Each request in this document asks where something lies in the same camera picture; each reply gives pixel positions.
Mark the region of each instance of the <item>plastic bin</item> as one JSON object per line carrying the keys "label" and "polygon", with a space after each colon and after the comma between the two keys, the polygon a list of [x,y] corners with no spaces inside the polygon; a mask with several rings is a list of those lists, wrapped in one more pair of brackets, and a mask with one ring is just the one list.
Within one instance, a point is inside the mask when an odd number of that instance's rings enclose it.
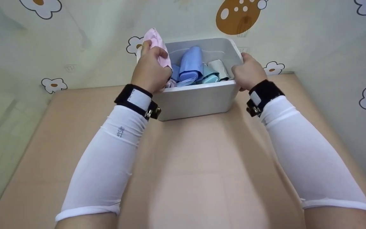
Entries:
{"label": "plastic bin", "polygon": [[[166,43],[172,64],[180,64],[183,54],[193,46],[202,49],[203,62],[220,59],[231,78],[231,67],[242,64],[242,56],[234,41],[227,38],[211,38]],[[153,96],[162,109],[160,121],[227,112],[240,87],[234,80],[185,87],[166,88]]]}

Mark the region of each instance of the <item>tan table surface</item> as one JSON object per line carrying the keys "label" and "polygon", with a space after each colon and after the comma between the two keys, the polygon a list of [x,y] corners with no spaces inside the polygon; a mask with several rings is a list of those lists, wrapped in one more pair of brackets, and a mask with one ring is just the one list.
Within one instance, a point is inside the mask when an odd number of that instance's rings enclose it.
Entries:
{"label": "tan table surface", "polygon": [[[329,140],[366,194],[366,177],[294,74],[271,77]],[[0,229],[52,229],[84,149],[122,87],[55,94],[0,200]],[[304,228],[264,126],[238,94],[227,113],[151,120],[122,201],[119,228]]]}

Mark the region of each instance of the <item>white label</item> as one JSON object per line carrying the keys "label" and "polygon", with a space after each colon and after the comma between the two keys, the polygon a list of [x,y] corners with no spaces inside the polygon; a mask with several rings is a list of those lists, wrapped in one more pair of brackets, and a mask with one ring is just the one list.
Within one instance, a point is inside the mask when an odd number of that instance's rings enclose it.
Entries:
{"label": "white label", "polygon": [[128,102],[135,104],[143,110],[148,110],[151,101],[152,99],[149,96],[135,89],[132,90],[132,93],[128,98]]}
{"label": "white label", "polygon": [[251,100],[255,103],[256,106],[261,103],[261,99],[255,91],[251,93]]}

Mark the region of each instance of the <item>white arm sleeve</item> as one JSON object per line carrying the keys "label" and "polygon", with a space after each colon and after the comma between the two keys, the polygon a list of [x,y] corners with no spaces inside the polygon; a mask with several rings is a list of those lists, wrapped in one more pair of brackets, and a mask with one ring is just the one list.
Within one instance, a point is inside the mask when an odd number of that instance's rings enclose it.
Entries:
{"label": "white arm sleeve", "polygon": [[366,210],[366,197],[336,150],[285,96],[266,104],[261,120],[304,209]]}
{"label": "white arm sleeve", "polygon": [[[150,101],[149,98],[139,105],[147,109]],[[105,212],[119,214],[121,197],[147,123],[129,108],[114,107],[77,164],[56,221]]]}

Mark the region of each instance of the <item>hand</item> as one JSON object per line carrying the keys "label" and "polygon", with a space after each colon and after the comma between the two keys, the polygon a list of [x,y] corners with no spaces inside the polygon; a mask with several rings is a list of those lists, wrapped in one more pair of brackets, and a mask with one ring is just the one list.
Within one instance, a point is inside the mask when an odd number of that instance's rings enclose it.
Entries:
{"label": "hand", "polygon": [[235,82],[240,85],[241,91],[251,90],[263,80],[267,80],[265,70],[261,64],[256,61],[248,53],[241,53],[244,63],[242,65],[234,65],[232,72]]}
{"label": "hand", "polygon": [[132,74],[131,84],[153,94],[165,87],[172,70],[169,67],[162,68],[158,62],[159,56],[167,58],[167,52],[159,47],[151,48],[151,45],[151,40],[143,43],[141,58]]}

